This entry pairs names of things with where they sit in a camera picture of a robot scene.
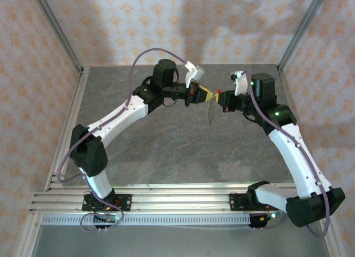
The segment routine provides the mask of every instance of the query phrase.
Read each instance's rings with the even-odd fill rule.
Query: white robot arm
[[[243,71],[231,74],[231,79],[236,85],[236,89],[222,92],[216,96],[216,101],[223,107],[224,112],[234,112],[236,110],[243,113],[243,116],[261,126],[269,136],[271,141],[280,151],[293,180],[295,181],[297,192],[277,188],[269,182],[259,182],[249,186],[247,193],[247,205],[249,209],[252,205],[268,204],[287,213],[288,217],[296,226],[305,226],[326,216],[326,206],[322,193],[322,187],[326,191],[329,202],[330,215],[343,202],[345,195],[341,188],[334,189],[330,182],[319,170],[307,149],[296,118],[290,108],[286,105],[276,103],[275,80],[269,74],[254,74],[251,77],[251,89],[258,109],[266,116],[270,122],[287,132],[293,139],[292,141],[284,132],[276,129],[260,115],[252,102],[251,96],[247,93],[247,78]],[[306,160],[300,149],[308,157]],[[310,167],[313,164],[315,173]],[[235,204],[234,208],[244,207],[245,204]]]
[[[87,127],[79,124],[73,129],[70,147],[84,135],[96,129],[73,150],[70,157],[87,176],[87,181],[99,198],[109,199],[113,193],[113,188],[105,172],[108,163],[105,149],[116,136],[129,125],[164,104],[165,98],[183,99],[185,105],[189,106],[190,103],[206,102],[214,96],[208,89],[196,82],[203,75],[203,69],[194,66],[189,61],[185,67],[189,70],[185,77],[185,83],[173,82],[174,73],[177,73],[176,64],[168,59],[160,60],[154,67],[153,75],[147,77],[142,85],[133,91],[127,106],[126,101],[95,123]],[[119,117],[100,128],[102,123],[109,121],[123,108],[125,109]]]

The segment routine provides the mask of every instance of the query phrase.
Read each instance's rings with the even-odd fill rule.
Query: purple cable
[[[254,94],[253,94],[253,90],[252,90],[252,87],[251,87],[251,71],[248,69],[246,71],[246,78],[247,78],[247,81],[248,81],[248,92],[250,93],[250,97],[251,97],[251,100],[253,102],[253,105],[255,107],[255,109],[257,110],[258,114],[270,125],[272,125],[274,128],[276,128],[278,131],[280,131],[283,135],[285,135],[286,137],[288,137],[294,144],[295,146],[299,145],[298,141],[293,137],[291,136],[288,132],[286,132],[285,130],[283,130],[280,126],[276,125],[274,122],[272,122],[270,119],[268,119],[264,113],[261,111],[261,109],[259,108],[259,106],[257,105],[257,102],[255,100],[255,97],[254,97]],[[304,158],[306,159],[308,165],[310,166],[311,170],[312,170],[312,173],[316,179],[317,182],[320,182],[320,178],[318,176],[318,173],[315,169],[315,167],[313,166],[313,163],[311,161],[311,159],[309,158],[308,154],[306,153],[306,151],[302,148],[302,146],[299,146],[298,147],[299,150],[301,151],[302,155],[304,156]],[[328,228],[329,228],[329,224],[330,224],[330,207],[329,207],[329,200],[328,200],[328,196],[327,196],[327,193],[326,193],[326,190],[324,189],[323,185],[320,185],[319,186],[320,190],[321,190],[321,193],[323,195],[323,198],[324,198],[324,203],[325,203],[325,206],[326,206],[326,223],[324,225],[324,230],[323,232],[318,235],[316,234],[308,225],[307,225],[307,229],[316,237],[318,238],[321,238],[323,239],[327,232],[328,232]]]
[[[161,52],[165,52],[165,53],[168,53],[168,54],[170,54],[171,56],[175,57],[176,59],[180,60],[180,61],[183,62],[184,64],[187,63],[185,60],[183,60],[182,58],[180,58],[180,57],[177,56],[176,54],[174,54],[174,53],[172,53],[172,52],[170,52],[170,51],[168,51],[168,50],[162,49],[162,48],[150,48],[150,49],[147,49],[147,50],[141,52],[141,53],[136,57],[136,59],[134,60],[134,62],[133,62],[133,64],[132,64],[132,67],[131,67],[131,70],[130,70],[130,72],[129,72],[129,79],[128,79],[128,92],[129,92],[129,96],[128,96],[128,99],[127,99],[127,101],[126,101],[126,103],[125,103],[125,106],[123,106],[123,108],[122,108],[116,115],[112,116],[111,118],[109,118],[108,120],[106,120],[104,123],[102,123],[102,124],[99,125],[98,127],[94,128],[93,130],[91,130],[90,132],[88,132],[88,133],[87,133],[86,135],[84,135],[81,139],[79,139],[72,147],[70,147],[70,149],[69,149],[68,152],[65,154],[63,160],[61,161],[61,163],[59,164],[59,167],[58,167],[58,169],[57,169],[56,177],[57,177],[57,181],[58,181],[59,183],[62,183],[62,184],[63,184],[63,183],[66,183],[66,182],[68,182],[68,181],[70,181],[70,180],[72,180],[72,179],[74,179],[74,178],[83,177],[84,180],[85,180],[85,183],[87,184],[87,186],[88,186],[88,188],[89,188],[89,190],[91,191],[91,193],[94,195],[94,197],[95,197],[98,201],[100,201],[101,203],[103,203],[103,204],[105,204],[105,205],[107,205],[107,206],[109,206],[109,207],[111,207],[111,208],[114,208],[114,209],[118,210],[119,212],[121,212],[122,217],[121,217],[114,225],[112,225],[112,226],[110,226],[110,227],[108,227],[108,228],[105,228],[106,231],[109,230],[109,229],[112,229],[112,228],[116,227],[119,223],[122,222],[123,217],[124,217],[123,211],[122,211],[120,208],[118,208],[117,206],[115,206],[115,205],[113,205],[113,204],[110,204],[110,203],[107,203],[107,202],[105,202],[103,199],[99,198],[98,195],[97,195],[97,193],[96,193],[96,192],[93,190],[93,188],[91,187],[91,185],[90,185],[90,183],[88,182],[87,177],[86,177],[86,175],[85,175],[84,173],[80,173],[80,174],[74,175],[74,176],[72,176],[71,178],[68,178],[68,179],[66,179],[66,180],[61,180],[60,174],[62,173],[62,169],[63,169],[63,167],[64,167],[64,164],[65,164],[65,162],[68,160],[70,154],[74,151],[74,149],[75,149],[81,142],[83,142],[84,140],[86,140],[88,136],[92,135],[94,132],[96,132],[96,131],[99,130],[100,128],[104,127],[105,125],[107,125],[108,123],[110,123],[111,121],[113,121],[114,119],[116,119],[117,117],[119,117],[119,116],[125,111],[125,109],[128,107],[128,104],[130,103],[130,101],[131,101],[131,96],[132,96],[132,75],[133,75],[133,69],[134,69],[134,67],[135,67],[135,65],[136,65],[136,63],[137,63],[137,61],[139,60],[139,58],[140,58],[142,55],[144,55],[144,54],[146,54],[146,53],[148,53],[148,52],[151,52],[151,51],[161,51]],[[85,232],[88,232],[88,233],[100,232],[100,230],[87,230],[87,229],[84,229],[84,228],[83,228],[83,224],[82,224],[82,223],[83,223],[83,220],[84,220],[84,218],[85,218],[86,216],[88,216],[88,215],[103,216],[102,214],[96,214],[96,213],[85,214],[85,215],[82,217],[81,221],[80,221],[80,227],[82,228],[82,230],[85,231]]]

